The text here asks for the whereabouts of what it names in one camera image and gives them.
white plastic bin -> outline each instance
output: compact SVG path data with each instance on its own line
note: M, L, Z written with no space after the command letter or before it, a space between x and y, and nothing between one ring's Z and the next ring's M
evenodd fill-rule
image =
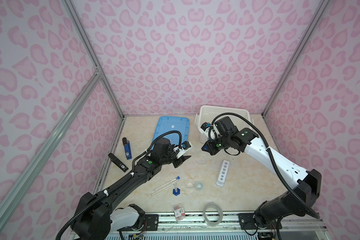
M253 123L253 119L251 120L251 118L250 118L250 113L245 109L224 108L224 107L215 107L215 106L204 105L200 108L199 115L196 114L195 124L197 124L197 128L200 129L200 126L204 122L212 122L213 119L221 113L236 113L236 114L239 114L240 116L244 117L245 119L248 119L250 122ZM239 131L241 129L243 129L244 127L248 127L250 129L252 129L246 122L244 122L240 118L232 116L232 115L226 115L226 116L230 117L233 124L235 124L237 126ZM207 139L208 139L207 136L205 136L203 133L200 132L200 142L205 143L207 141Z

pink leopard print wallpaper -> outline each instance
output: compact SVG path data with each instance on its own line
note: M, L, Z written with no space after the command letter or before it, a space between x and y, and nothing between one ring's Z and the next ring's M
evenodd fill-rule
M74 0L124 114L261 113L319 0Z
M0 202L93 72L59 0L0 0Z
M54 239L75 213L81 196L93 191L119 121L103 85L98 83L0 240Z
M266 118L284 156L322 174L334 240L360 240L360 0L335 0Z

robotic arm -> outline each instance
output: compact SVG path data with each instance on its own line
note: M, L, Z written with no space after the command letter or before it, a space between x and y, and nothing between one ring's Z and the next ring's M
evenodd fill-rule
M304 216L307 213L319 218L311 206L320 195L321 174L314 169L307 171L269 147L261 132L242 117L240 118L257 133L249 128L239 131L229 117L215 122L223 115L240 117L237 114L225 113L217 116L211 124L205 122L199 130L209 137L202 150L211 155L229 147L237 149L239 153L245 152L276 174L288 189L277 198L263 202L254 211L253 218L256 226L266 228L272 223L275 224L277 218L279 223L282 217L291 214ZM216 126L218 132L213 129L213 126ZM178 146L171 145L168 139L163 138L170 133L179 134ZM188 141L182 144L180 142L181 134L177 131L170 131L157 137L148 148L151 149L153 146L153 149L136 157L132 162L131 171L124 177L95 195L89 192L84 194L79 201L75 215L59 231L56 240L60 240L62 233L69 226L82 240L103 240L109 232L123 227L140 229L145 214L141 208L135 204L131 204L125 209L116 209L116 207L138 186L158 174L162 165L172 163L177 168L191 157L184 156L184 154L192 148L192 145Z

white sticker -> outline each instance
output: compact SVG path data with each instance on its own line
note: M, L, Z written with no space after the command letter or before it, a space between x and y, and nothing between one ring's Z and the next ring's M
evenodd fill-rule
M180 217L182 215L185 215L184 208L176 209L174 213L175 213L175 217Z

marble tabletop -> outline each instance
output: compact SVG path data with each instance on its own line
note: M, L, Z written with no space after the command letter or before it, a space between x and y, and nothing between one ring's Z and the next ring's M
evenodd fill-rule
M200 152L199 131L194 124L195 115L179 115L190 120L188 141L193 144L193 149L186 155L192 157L186 160L180 167L175 169L172 164L164 165L149 182L139 186L128 195L118 207L126 207L129 204L137 204L145 212L172 212L173 205L182 203L185 211L202 211L206 203L214 202L223 211L247 211L255 210L265 200L271 200L286 191L280 180L264 165L253 157L241 153L238 156L230 156L220 151L215 156L206 156ZM125 158L122 138L130 141L132 157L141 154L149 147L159 116L127 117L115 155L131 169L132 159ZM276 149L272 137L261 115L253 114L251 118L254 125L264 134L269 145ZM230 161L224 187L216 185L223 160ZM108 187L119 180L125 173L117 166L111 164L104 187ZM153 189L180 176L177 187L180 195L175 196L169 187L160 193L151 196ZM188 188L189 184L202 181L204 188L197 190L195 187Z

